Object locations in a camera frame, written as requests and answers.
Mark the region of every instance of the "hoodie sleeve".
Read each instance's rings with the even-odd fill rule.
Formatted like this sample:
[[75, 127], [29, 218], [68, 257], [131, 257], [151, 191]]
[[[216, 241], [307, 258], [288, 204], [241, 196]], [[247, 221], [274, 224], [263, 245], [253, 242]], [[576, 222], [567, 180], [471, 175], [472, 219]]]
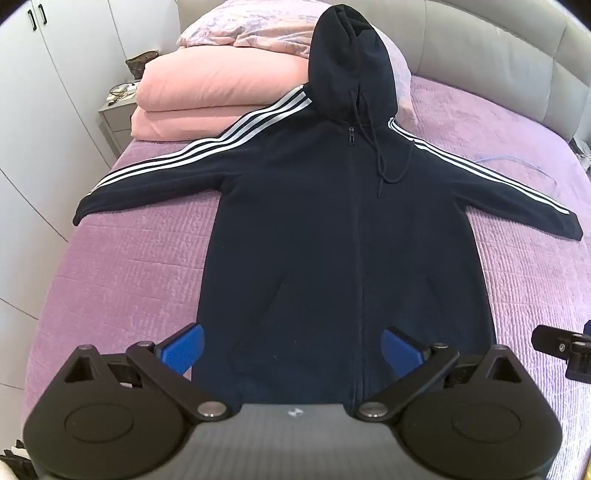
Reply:
[[275, 104], [250, 112], [217, 138], [110, 172], [78, 205], [74, 225], [90, 213], [125, 210], [204, 190], [223, 193], [228, 180], [258, 164], [261, 132], [310, 103], [297, 87]]
[[433, 157], [437, 172], [447, 183], [459, 206], [473, 206], [500, 218], [529, 225], [574, 240], [583, 231], [574, 212], [551, 197], [494, 170], [442, 150], [398, 125], [392, 125], [417, 148]]

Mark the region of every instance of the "zipper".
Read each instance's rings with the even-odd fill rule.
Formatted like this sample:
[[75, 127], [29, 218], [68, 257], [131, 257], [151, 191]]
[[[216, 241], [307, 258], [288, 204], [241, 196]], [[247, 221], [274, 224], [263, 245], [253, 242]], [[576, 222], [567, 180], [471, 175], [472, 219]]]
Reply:
[[[349, 127], [349, 146], [355, 145], [355, 127]], [[357, 191], [357, 184], [355, 179], [355, 162], [353, 152], [355, 150], [349, 149], [349, 188], [351, 201], [351, 227], [353, 234], [353, 241], [355, 243], [355, 277], [358, 282], [357, 285], [357, 311], [355, 312], [357, 321], [357, 348], [355, 355], [354, 379], [353, 379], [353, 408], [355, 408], [364, 396], [363, 379], [365, 377], [365, 362], [363, 361], [363, 346], [365, 344], [363, 332], [363, 268], [361, 261], [361, 239], [359, 232], [359, 195]]]

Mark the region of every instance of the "blue gripper pad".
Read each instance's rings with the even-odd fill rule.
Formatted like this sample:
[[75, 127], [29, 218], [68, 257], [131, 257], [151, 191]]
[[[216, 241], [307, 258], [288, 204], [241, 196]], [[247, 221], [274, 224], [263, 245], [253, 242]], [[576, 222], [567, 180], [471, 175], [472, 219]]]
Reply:
[[429, 349], [394, 328], [382, 333], [382, 356], [401, 378], [419, 367], [429, 356]]
[[160, 360], [164, 365], [183, 375], [203, 353], [205, 335], [201, 325], [195, 325], [162, 349]]

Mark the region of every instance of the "white stripe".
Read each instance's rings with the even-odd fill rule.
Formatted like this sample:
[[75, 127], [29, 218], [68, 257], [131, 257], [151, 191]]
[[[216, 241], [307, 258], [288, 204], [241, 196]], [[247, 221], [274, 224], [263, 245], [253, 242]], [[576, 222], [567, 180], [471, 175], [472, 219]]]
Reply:
[[480, 172], [482, 172], [484, 174], [484, 175], [479, 175], [482, 178], [486, 178], [488, 180], [492, 180], [497, 183], [505, 183], [506, 185], [509, 185], [509, 186], [519, 190], [521, 193], [526, 194], [528, 197], [533, 198], [534, 200], [538, 200], [542, 203], [546, 203], [548, 205], [551, 205], [559, 212], [570, 213], [569, 210], [564, 205], [560, 204], [559, 202], [556, 202], [556, 200], [552, 199], [551, 197], [548, 197], [547, 195], [545, 195], [541, 192], [538, 192], [537, 190], [534, 190], [534, 189], [528, 187], [527, 185], [524, 185], [518, 181], [515, 181], [513, 179], [505, 177], [504, 175], [501, 175], [493, 170], [490, 170], [486, 167], [482, 167], [481, 165], [471, 162], [470, 160], [467, 160], [462, 157], [458, 157], [457, 155], [446, 152], [445, 150], [441, 150], [440, 148], [437, 148], [434, 145], [431, 145], [430, 143], [428, 143], [420, 138], [415, 137], [413, 134], [408, 133], [406, 130], [404, 130], [401, 127], [399, 127], [398, 125], [396, 125], [396, 123], [394, 123], [394, 121], [392, 119], [388, 122], [388, 126], [392, 130], [396, 130], [399, 134], [401, 134], [406, 139], [408, 139], [412, 142], [415, 142], [417, 144], [417, 146], [418, 146], [418, 144], [422, 144], [423, 146], [425, 146], [426, 148], [423, 148], [422, 150], [427, 150], [427, 151], [437, 155], [439, 158], [442, 158], [443, 160], [446, 160], [446, 159], [443, 158], [442, 155], [449, 157], [450, 159], [456, 160], [456, 161], [466, 165], [468, 168], [466, 168], [465, 170], [471, 171], [472, 173], [476, 173], [475, 170], [479, 170]]
[[[199, 149], [197, 149], [198, 151], [203, 151], [203, 150], [205, 150], [208, 147], [214, 147], [214, 146], [216, 146], [216, 143], [226, 144], [228, 142], [232, 142], [237, 137], [239, 137], [240, 135], [242, 135], [243, 133], [245, 133], [249, 128], [251, 128], [254, 125], [256, 125], [257, 123], [259, 123], [259, 121], [261, 120], [261, 118], [264, 118], [265, 117], [265, 115], [262, 115], [262, 114], [266, 114], [266, 113], [269, 113], [269, 112], [274, 112], [274, 111], [279, 110], [279, 108], [284, 103], [286, 103], [288, 100], [292, 99], [292, 97], [294, 96], [294, 94], [297, 93], [299, 90], [301, 90], [301, 88], [302, 88], [302, 85], [294, 88], [292, 91], [290, 91], [289, 93], [287, 93], [283, 98], [281, 98], [280, 100], [278, 100], [273, 105], [270, 105], [270, 106], [268, 106], [266, 108], [263, 108], [263, 109], [260, 109], [260, 110], [255, 110], [253, 112], [250, 112], [250, 113], [246, 114], [241, 119], [239, 119], [235, 124], [233, 124], [220, 137], [217, 137], [217, 138], [203, 138], [203, 139], [200, 139], [200, 140], [196, 140], [194, 142], [191, 142], [189, 145], [185, 146], [183, 149], [181, 149], [179, 151], [173, 152], [171, 154], [160, 155], [158, 157], [154, 157], [152, 160], [154, 160], [154, 161], [161, 160], [161, 162], [159, 164], [167, 163], [167, 161], [173, 162], [173, 161], [176, 161], [176, 160], [181, 160], [182, 158], [186, 158], [187, 157], [187, 154], [194, 153], [193, 150], [198, 145], [207, 144], [207, 145], [203, 145], [202, 147], [200, 147]], [[234, 135], [234, 136], [232, 136], [232, 138], [230, 138], [230, 136], [234, 132], [236, 132], [236, 130], [238, 130], [243, 125], [244, 125], [244, 127], [241, 128], [241, 130], [239, 132], [237, 132], [236, 135]], [[91, 192], [93, 192], [98, 187], [100, 187], [102, 184], [104, 184], [104, 182], [106, 182], [108, 180], [111, 180], [111, 179], [113, 179], [115, 177], [118, 177], [121, 174], [130, 172], [130, 171], [139, 170], [141, 168], [149, 167], [149, 166], [152, 166], [152, 165], [155, 165], [155, 164], [156, 163], [150, 161], [150, 162], [147, 162], [147, 163], [144, 162], [144, 163], [140, 163], [140, 164], [136, 164], [136, 165], [130, 165], [129, 167], [124, 167], [124, 168], [120, 168], [119, 170], [115, 170], [115, 171], [107, 174], [95, 186], [95, 188], [93, 188], [91, 190]]]
[[428, 147], [426, 147], [426, 146], [424, 146], [424, 145], [416, 145], [416, 147], [417, 147], [417, 148], [419, 148], [419, 149], [421, 149], [421, 150], [426, 150], [426, 151], [428, 151], [429, 153], [432, 153], [433, 155], [436, 155], [436, 156], [438, 156], [438, 157], [439, 157], [439, 158], [441, 158], [442, 160], [444, 160], [444, 161], [446, 161], [446, 162], [448, 162], [448, 163], [451, 163], [452, 165], [455, 165], [456, 167], [463, 168], [464, 170], [467, 170], [467, 171], [469, 171], [469, 172], [473, 173], [474, 175], [478, 175], [479, 177], [482, 177], [483, 179], [487, 179], [487, 180], [490, 180], [490, 181], [494, 181], [495, 183], [502, 183], [502, 184], [504, 184], [504, 185], [507, 185], [507, 186], [509, 186], [509, 187], [513, 187], [515, 190], [519, 190], [519, 191], [520, 191], [520, 192], [521, 192], [523, 195], [526, 195], [526, 196], [528, 196], [528, 197], [529, 197], [529, 198], [531, 198], [532, 200], [536, 200], [536, 201], [538, 201], [538, 202], [541, 202], [541, 203], [545, 203], [545, 204], [547, 204], [547, 205], [550, 205], [550, 206], [551, 206], [553, 209], [555, 209], [555, 210], [558, 210], [560, 213], [564, 213], [564, 214], [566, 214], [566, 215], [569, 215], [569, 214], [570, 214], [570, 212], [569, 212], [568, 210], [564, 210], [564, 209], [562, 209], [562, 208], [560, 208], [560, 207], [558, 207], [558, 206], [554, 205], [553, 203], [550, 203], [550, 202], [549, 202], [548, 200], [546, 200], [546, 199], [543, 199], [543, 198], [541, 198], [541, 197], [538, 197], [538, 196], [532, 195], [531, 193], [529, 193], [529, 192], [526, 192], [525, 190], [523, 190], [523, 189], [520, 189], [519, 187], [516, 187], [515, 185], [510, 185], [509, 183], [507, 183], [507, 182], [505, 182], [505, 181], [503, 181], [503, 180], [498, 180], [498, 179], [495, 179], [495, 178], [493, 178], [493, 177], [489, 177], [488, 175], [485, 175], [485, 174], [483, 174], [483, 173], [480, 173], [480, 172], [478, 172], [477, 170], [472, 170], [472, 169], [471, 169], [469, 166], [467, 166], [467, 165], [464, 165], [464, 164], [462, 164], [462, 163], [458, 163], [458, 162], [456, 162], [456, 161], [452, 160], [451, 158], [446, 158], [446, 157], [444, 157], [443, 155], [440, 155], [438, 152], [435, 152], [435, 151], [433, 151], [433, 150], [429, 149]]
[[411, 140], [411, 141], [414, 141], [414, 142], [420, 142], [423, 145], [425, 145], [426, 147], [428, 147], [428, 148], [430, 148], [430, 149], [432, 149], [434, 151], [439, 152], [441, 155], [445, 155], [445, 156], [450, 157], [450, 158], [452, 158], [454, 160], [460, 161], [460, 162], [462, 162], [462, 163], [464, 163], [466, 165], [469, 165], [471, 167], [474, 167], [475, 169], [480, 170], [483, 173], [489, 174], [490, 176], [493, 176], [493, 177], [495, 177], [495, 178], [497, 178], [499, 180], [502, 180], [502, 181], [504, 181], [506, 183], [510, 183], [513, 186], [521, 187], [521, 188], [527, 190], [528, 192], [533, 193], [534, 195], [537, 195], [539, 197], [545, 198], [546, 200], [548, 200], [549, 202], [553, 203], [554, 205], [556, 205], [558, 207], [561, 207], [561, 208], [566, 209], [566, 207], [564, 205], [562, 205], [561, 203], [557, 202], [552, 197], [549, 197], [549, 196], [545, 195], [544, 193], [538, 192], [537, 190], [534, 190], [534, 189], [528, 187], [527, 185], [524, 185], [521, 182], [518, 182], [516, 180], [510, 179], [509, 177], [506, 177], [505, 175], [502, 175], [500, 173], [497, 173], [494, 170], [491, 170], [489, 168], [483, 167], [483, 166], [481, 166], [481, 165], [479, 165], [477, 163], [474, 163], [474, 162], [472, 162], [472, 161], [470, 161], [470, 160], [468, 160], [466, 158], [458, 157], [457, 155], [454, 155], [454, 154], [449, 153], [449, 152], [447, 152], [445, 150], [442, 150], [439, 147], [436, 147], [435, 145], [433, 145], [433, 144], [431, 144], [431, 143], [423, 140], [422, 138], [416, 137], [415, 135], [407, 132], [405, 129], [403, 129], [402, 127], [400, 127], [399, 125], [397, 125], [394, 122], [394, 119], [390, 119], [390, 122], [388, 123], [388, 126], [391, 129], [396, 129], [398, 131], [398, 133], [400, 133], [402, 136], [406, 137], [408, 140]]
[[263, 125], [253, 129], [252, 131], [250, 131], [250, 133], [248, 135], [242, 137], [239, 141], [234, 142], [231, 145], [226, 145], [224, 147], [215, 148], [213, 150], [209, 150], [205, 153], [202, 153], [201, 155], [197, 155], [196, 157], [189, 157], [185, 160], [176, 161], [172, 164], [165, 164], [165, 165], [160, 165], [160, 166], [153, 167], [153, 168], [145, 168], [140, 171], [133, 171], [133, 172], [127, 173], [126, 175], [123, 175], [123, 176], [117, 177], [115, 179], [112, 179], [110, 181], [107, 181], [106, 183], [102, 184], [101, 186], [104, 187], [104, 186], [110, 185], [111, 183], [115, 183], [117, 181], [126, 179], [128, 177], [133, 177], [135, 175], [140, 175], [140, 174], [148, 173], [148, 172], [155, 171], [155, 170], [163, 170], [165, 168], [180, 167], [182, 165], [187, 165], [187, 164], [196, 162], [198, 160], [201, 160], [202, 158], [208, 157], [208, 156], [213, 155], [215, 153], [223, 152], [223, 151], [238, 147], [238, 146], [242, 145], [243, 143], [246, 143], [247, 141], [249, 141], [252, 137], [254, 137], [259, 132], [263, 131], [265, 128], [270, 127], [273, 124], [276, 124], [278, 121], [283, 120], [285, 117], [288, 117], [296, 112], [299, 112], [300, 110], [302, 110], [303, 108], [308, 106], [310, 103], [311, 103], [311, 100], [309, 98], [305, 98], [305, 100], [303, 100], [301, 103], [299, 103], [297, 106], [295, 106], [291, 110], [289, 110], [287, 112], [283, 112], [280, 115], [276, 115], [273, 118], [271, 118], [270, 120], [267, 120], [267, 122], [265, 122]]

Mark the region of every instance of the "navy blue hoodie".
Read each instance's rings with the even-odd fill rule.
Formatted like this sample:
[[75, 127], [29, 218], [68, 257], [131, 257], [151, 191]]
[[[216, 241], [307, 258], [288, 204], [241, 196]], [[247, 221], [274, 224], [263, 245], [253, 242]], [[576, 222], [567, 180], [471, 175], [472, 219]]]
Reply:
[[217, 138], [109, 173], [74, 224], [219, 191], [194, 381], [232, 405], [351, 407], [394, 380], [388, 326], [463, 353], [495, 342], [466, 207], [582, 237], [566, 207], [411, 135], [396, 111], [384, 44], [357, 11], [331, 7], [307, 84]]

